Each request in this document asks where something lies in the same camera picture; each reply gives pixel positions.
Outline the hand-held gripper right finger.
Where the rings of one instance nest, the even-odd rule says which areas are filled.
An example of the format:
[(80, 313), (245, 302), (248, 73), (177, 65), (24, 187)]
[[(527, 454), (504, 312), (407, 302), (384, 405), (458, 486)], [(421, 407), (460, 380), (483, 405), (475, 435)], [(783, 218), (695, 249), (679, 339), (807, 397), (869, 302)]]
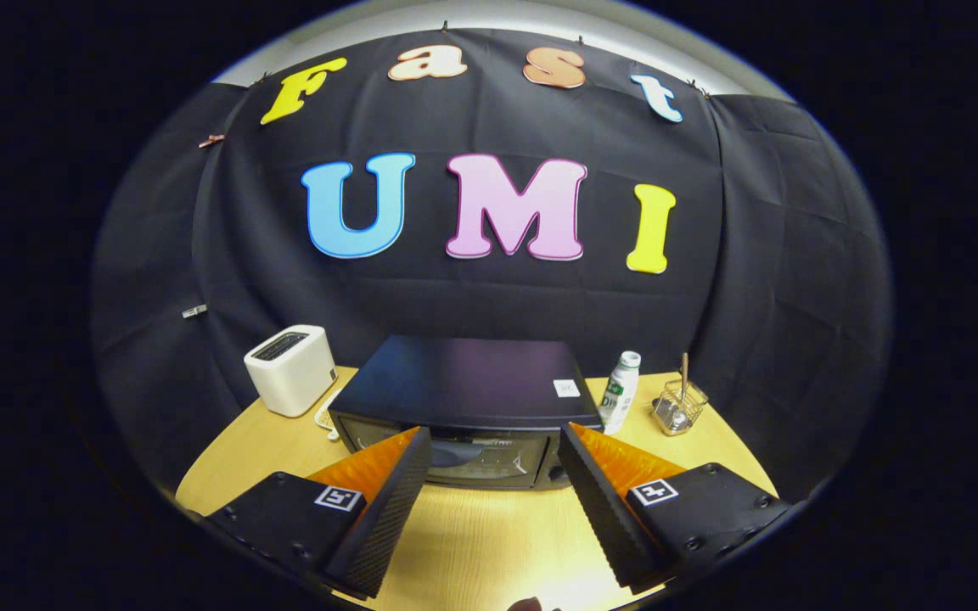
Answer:
[(679, 467), (577, 423), (560, 430), (559, 455), (615, 580), (633, 594), (702, 579), (790, 511), (717, 462)]

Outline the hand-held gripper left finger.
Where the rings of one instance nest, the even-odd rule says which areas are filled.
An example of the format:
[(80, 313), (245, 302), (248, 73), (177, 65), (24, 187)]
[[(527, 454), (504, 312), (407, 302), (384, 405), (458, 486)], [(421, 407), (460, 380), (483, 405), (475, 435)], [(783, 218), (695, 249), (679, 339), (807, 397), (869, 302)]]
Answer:
[(412, 427), (306, 477), (272, 472), (205, 524), (291, 579), (375, 598), (431, 462)]

